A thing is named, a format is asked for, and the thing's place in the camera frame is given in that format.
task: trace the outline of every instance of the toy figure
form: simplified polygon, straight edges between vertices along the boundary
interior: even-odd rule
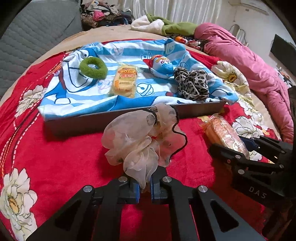
[[[174,75],[172,62],[165,56],[154,55],[151,59],[143,59],[151,73],[158,78],[168,79]]]

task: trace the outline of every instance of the pink comforter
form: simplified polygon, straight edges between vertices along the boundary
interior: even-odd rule
[[[216,24],[199,25],[194,32],[194,38],[209,40],[204,49],[207,54],[231,63],[243,73],[250,89],[268,108],[282,139],[292,143],[293,121],[290,116],[288,90],[277,72],[231,33]]]

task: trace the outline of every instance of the green fuzzy scrunchie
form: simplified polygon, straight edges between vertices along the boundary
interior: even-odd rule
[[[91,68],[89,64],[94,64],[97,68]],[[81,61],[79,69],[85,76],[99,80],[104,80],[108,72],[106,64],[97,57],[85,58]]]

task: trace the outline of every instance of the green cloth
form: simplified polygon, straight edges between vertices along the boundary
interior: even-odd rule
[[[166,18],[152,16],[150,14],[147,14],[147,18],[151,23],[157,19],[160,19],[164,22],[165,25],[161,29],[163,36],[167,36],[168,34],[180,34],[184,36],[194,35],[194,31],[197,27],[197,24],[194,23],[173,23],[172,21],[169,21]]]

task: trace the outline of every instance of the doraemon towel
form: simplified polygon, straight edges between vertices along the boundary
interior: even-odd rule
[[[170,59],[174,68],[181,66],[189,71],[205,70],[208,73],[209,98],[205,101],[182,99],[178,96],[178,83],[174,77],[161,79],[151,74],[143,59],[156,54]],[[105,62],[108,68],[106,79],[92,79],[80,72],[80,62],[89,56],[99,57]],[[109,94],[118,63],[136,65],[143,70],[136,80],[136,94],[133,99]],[[48,121],[110,110],[148,107],[161,102],[182,104],[220,100],[232,104],[238,97],[220,78],[193,59],[183,44],[172,39],[130,40],[114,41],[105,45],[96,42],[83,46],[65,57],[61,69],[50,81],[38,109],[45,121]]]

